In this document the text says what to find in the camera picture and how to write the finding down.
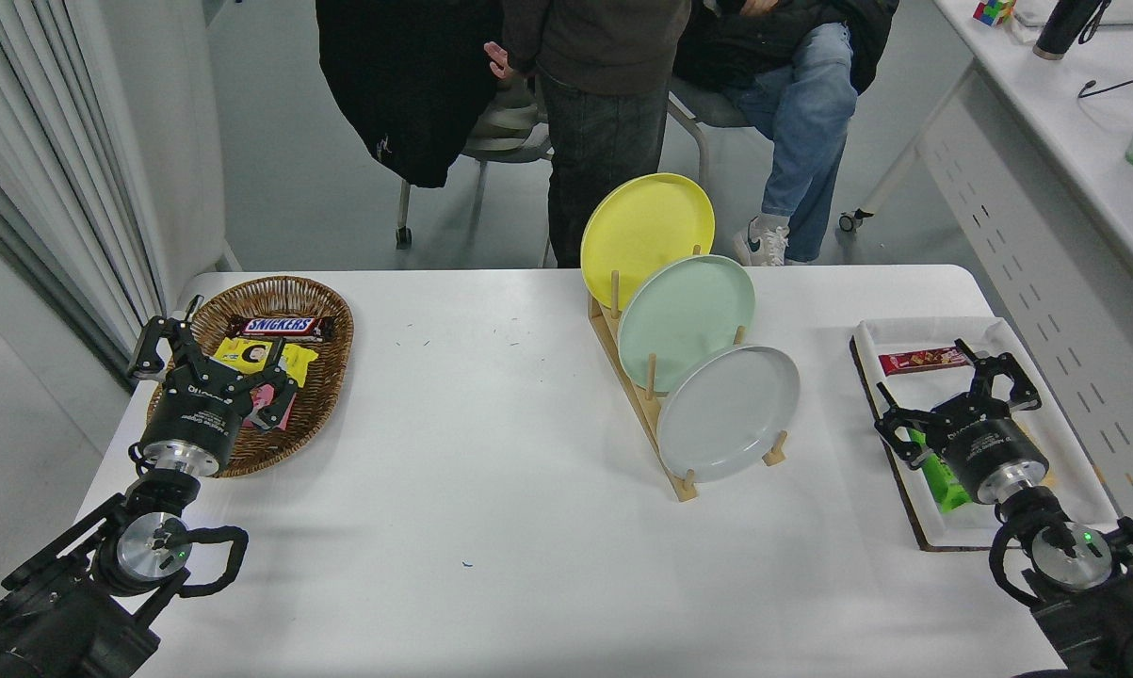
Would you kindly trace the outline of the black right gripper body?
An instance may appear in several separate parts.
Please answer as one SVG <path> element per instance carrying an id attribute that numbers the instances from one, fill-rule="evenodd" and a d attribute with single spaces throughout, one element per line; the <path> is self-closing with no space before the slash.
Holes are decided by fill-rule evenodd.
<path id="1" fill-rule="evenodd" d="M 1005 402 L 989 405 L 949 399 L 932 408 L 949 424 L 931 430 L 932 454 L 949 467 L 971 501 L 999 505 L 1022 484 L 1043 484 L 1049 461 L 1010 417 Z"/>

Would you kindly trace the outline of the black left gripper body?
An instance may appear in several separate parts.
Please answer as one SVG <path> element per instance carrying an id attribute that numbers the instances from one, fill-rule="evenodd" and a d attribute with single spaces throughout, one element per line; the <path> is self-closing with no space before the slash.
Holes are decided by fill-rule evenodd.
<path id="1" fill-rule="evenodd" d="M 208 381 L 190 372 L 170 372 L 138 443 L 144 461 L 229 461 L 252 395 L 242 374 L 208 372 Z"/>

